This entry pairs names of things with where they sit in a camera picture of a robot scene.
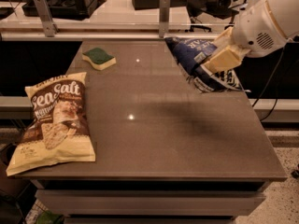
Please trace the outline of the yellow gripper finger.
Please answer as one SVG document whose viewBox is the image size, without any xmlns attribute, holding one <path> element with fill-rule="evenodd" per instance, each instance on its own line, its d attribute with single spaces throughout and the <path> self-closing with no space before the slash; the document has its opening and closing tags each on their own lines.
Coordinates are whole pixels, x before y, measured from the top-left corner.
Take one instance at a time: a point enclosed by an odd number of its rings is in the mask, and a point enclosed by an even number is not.
<svg viewBox="0 0 299 224">
<path fill-rule="evenodd" d="M 227 71 L 238 67 L 248 53 L 249 49 L 242 49 L 238 45 L 229 45 L 209 57 L 203 66 L 212 74 Z"/>
<path fill-rule="evenodd" d="M 232 45 L 233 44 L 232 32 L 233 32 L 233 27 L 232 26 L 228 27 L 213 40 L 213 44 L 218 49 L 224 49 L 227 46 Z"/>
</svg>

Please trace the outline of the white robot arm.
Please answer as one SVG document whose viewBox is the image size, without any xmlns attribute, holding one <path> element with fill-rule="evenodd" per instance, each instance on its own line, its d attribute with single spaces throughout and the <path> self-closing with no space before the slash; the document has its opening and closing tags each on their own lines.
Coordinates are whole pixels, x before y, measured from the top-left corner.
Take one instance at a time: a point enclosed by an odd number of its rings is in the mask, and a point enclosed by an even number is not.
<svg viewBox="0 0 299 224">
<path fill-rule="evenodd" d="M 299 0 L 260 0 L 212 42 L 216 50 L 203 66 L 215 74 L 283 48 L 299 34 Z"/>
</svg>

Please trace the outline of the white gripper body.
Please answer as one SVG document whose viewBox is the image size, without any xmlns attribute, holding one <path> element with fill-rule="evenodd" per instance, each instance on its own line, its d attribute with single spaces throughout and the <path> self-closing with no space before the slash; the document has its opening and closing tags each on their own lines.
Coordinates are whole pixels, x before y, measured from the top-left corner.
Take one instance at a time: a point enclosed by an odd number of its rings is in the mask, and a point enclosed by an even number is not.
<svg viewBox="0 0 299 224">
<path fill-rule="evenodd" d="M 235 24 L 232 37 L 243 49 L 249 49 L 248 57 L 264 57 L 287 43 L 267 0 L 244 11 Z"/>
</svg>

